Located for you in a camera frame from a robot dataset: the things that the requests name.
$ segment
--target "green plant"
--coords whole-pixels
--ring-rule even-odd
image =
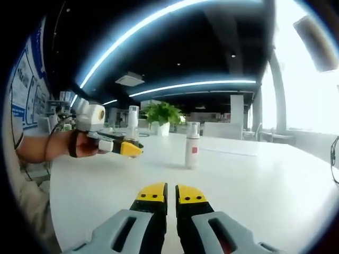
[[[181,111],[173,105],[167,102],[161,102],[159,104],[150,104],[146,110],[147,122],[159,122],[159,125],[169,123],[180,123]]]

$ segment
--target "black wrist strap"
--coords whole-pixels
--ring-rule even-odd
[[[75,130],[70,135],[70,140],[69,140],[69,144],[68,144],[68,152],[69,152],[69,155],[73,158],[78,158],[78,156],[76,154],[76,141],[78,139],[79,133],[80,133],[79,130]]]

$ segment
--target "potted plant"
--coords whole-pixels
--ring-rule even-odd
[[[159,136],[168,136],[170,124],[180,123],[181,111],[167,102],[150,104],[146,110],[147,122],[155,127],[155,132]]]

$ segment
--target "hand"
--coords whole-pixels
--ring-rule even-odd
[[[91,139],[87,133],[80,132],[76,140],[76,154],[77,157],[89,157],[96,155],[99,152],[98,140]]]

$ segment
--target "ceiling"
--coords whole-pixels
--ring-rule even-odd
[[[44,51],[53,93],[72,89],[80,97],[126,108],[146,99],[168,101],[183,110],[229,111],[234,91],[256,92],[270,55],[274,6],[270,0],[206,1],[170,12],[121,43],[83,89],[90,69],[135,24],[177,1],[66,1],[47,16]],[[115,81],[129,71],[144,81],[135,87]],[[215,80],[255,80],[255,84],[204,84],[131,94],[165,86]],[[190,94],[201,91],[223,93]],[[245,93],[250,105],[253,94]]]

